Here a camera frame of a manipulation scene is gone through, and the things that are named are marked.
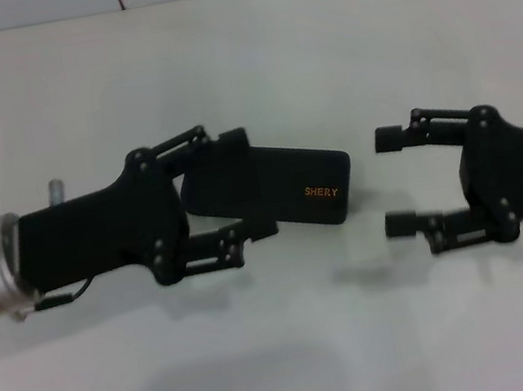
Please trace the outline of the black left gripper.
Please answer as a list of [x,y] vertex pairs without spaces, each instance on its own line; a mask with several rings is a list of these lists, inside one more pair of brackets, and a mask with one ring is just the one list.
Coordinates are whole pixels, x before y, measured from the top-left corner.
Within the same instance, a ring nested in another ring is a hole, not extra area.
[[169,286],[243,268],[246,241],[278,234],[275,220],[250,219],[189,236],[180,197],[157,153],[136,149],[106,188],[20,217],[25,280],[48,293],[135,264]]

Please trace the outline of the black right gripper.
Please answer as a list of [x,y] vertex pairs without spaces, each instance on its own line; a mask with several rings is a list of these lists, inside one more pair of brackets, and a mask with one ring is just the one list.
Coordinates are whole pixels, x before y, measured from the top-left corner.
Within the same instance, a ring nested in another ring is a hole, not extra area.
[[484,209],[388,213],[386,237],[423,234],[434,255],[518,239],[523,220],[523,128],[507,122],[497,109],[488,105],[470,111],[417,108],[411,111],[406,129],[379,127],[374,136],[378,154],[464,139],[460,168],[464,191]]

